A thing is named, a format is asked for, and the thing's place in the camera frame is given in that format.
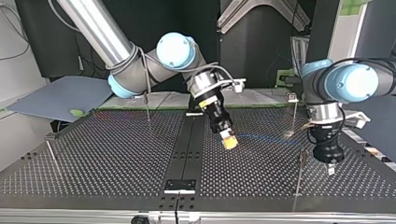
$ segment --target green object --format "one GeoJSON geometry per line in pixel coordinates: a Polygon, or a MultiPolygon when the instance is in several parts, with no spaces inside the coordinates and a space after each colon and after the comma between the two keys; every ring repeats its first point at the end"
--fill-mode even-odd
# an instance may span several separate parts
{"type": "Polygon", "coordinates": [[[72,115],[76,118],[82,118],[87,116],[86,113],[84,113],[84,111],[80,110],[80,109],[71,109],[70,113],[72,113],[72,115]]]}
{"type": "Polygon", "coordinates": [[[276,87],[292,87],[293,84],[286,84],[284,81],[280,80],[280,77],[295,77],[294,74],[294,69],[288,69],[288,70],[277,70],[276,74],[276,87]]]}
{"type": "Polygon", "coordinates": [[[363,0],[344,0],[343,5],[341,5],[341,16],[351,16],[351,15],[359,15],[361,11],[361,6],[365,4],[367,1],[363,0]]]}

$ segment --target perforated metal table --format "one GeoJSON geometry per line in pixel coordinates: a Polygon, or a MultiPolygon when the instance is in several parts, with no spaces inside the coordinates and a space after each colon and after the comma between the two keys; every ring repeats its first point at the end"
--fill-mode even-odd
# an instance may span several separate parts
{"type": "Polygon", "coordinates": [[[0,173],[1,216],[34,209],[205,213],[396,213],[396,174],[346,135],[346,159],[328,176],[309,157],[303,108],[229,109],[239,146],[225,150],[206,117],[185,111],[96,111],[0,173]],[[165,194],[168,180],[195,193],[165,194]]]}

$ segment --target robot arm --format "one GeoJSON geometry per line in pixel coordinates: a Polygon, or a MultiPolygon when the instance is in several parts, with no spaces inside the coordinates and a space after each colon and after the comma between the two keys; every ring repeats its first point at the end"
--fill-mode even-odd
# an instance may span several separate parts
{"type": "Polygon", "coordinates": [[[58,2],[106,63],[110,70],[108,83],[119,97],[140,95],[148,87],[181,72],[196,103],[209,116],[213,133],[220,133],[226,148],[237,145],[233,122],[224,109],[220,89],[231,84],[235,91],[242,91],[244,80],[234,80],[231,76],[227,80],[218,79],[215,70],[224,69],[206,65],[191,37],[169,33],[146,55],[126,38],[101,0],[58,2]]]}
{"type": "Polygon", "coordinates": [[[316,139],[314,157],[317,160],[337,163],[344,159],[338,134],[346,114],[340,103],[357,103],[395,93],[395,65],[390,60],[345,59],[337,63],[322,60],[304,66],[302,79],[311,123],[308,137],[311,134],[316,139]]]}

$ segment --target yellow foam tip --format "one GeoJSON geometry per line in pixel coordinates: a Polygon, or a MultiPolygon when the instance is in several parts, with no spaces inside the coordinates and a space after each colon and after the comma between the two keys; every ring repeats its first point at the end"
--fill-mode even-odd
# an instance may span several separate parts
{"type": "Polygon", "coordinates": [[[223,145],[225,149],[233,149],[238,145],[238,140],[236,140],[235,136],[230,136],[223,140],[223,145]]]}

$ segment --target white wall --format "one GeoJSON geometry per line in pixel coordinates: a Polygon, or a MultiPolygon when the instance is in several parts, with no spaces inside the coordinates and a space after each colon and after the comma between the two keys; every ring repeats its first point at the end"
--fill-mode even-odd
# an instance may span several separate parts
{"type": "MultiPolygon", "coordinates": [[[[0,0],[0,2],[15,7],[13,0],[0,0]]],[[[19,28],[13,14],[6,13],[19,28]]],[[[25,48],[26,43],[13,32],[0,15],[0,58],[19,54],[25,48]]],[[[0,61],[0,78],[0,108],[12,104],[46,84],[30,49],[21,57],[0,61]]],[[[26,152],[38,147],[49,132],[51,128],[48,119],[0,112],[0,171],[26,152]]]]}
{"type": "MultiPolygon", "coordinates": [[[[13,0],[0,0],[0,2],[15,7],[13,0]]],[[[17,20],[12,13],[7,12],[17,28],[17,20]]],[[[0,15],[0,58],[5,58],[23,52],[26,43],[18,37],[0,15]]],[[[35,62],[31,49],[16,59],[0,61],[0,102],[35,91],[45,85],[35,62]]]]}

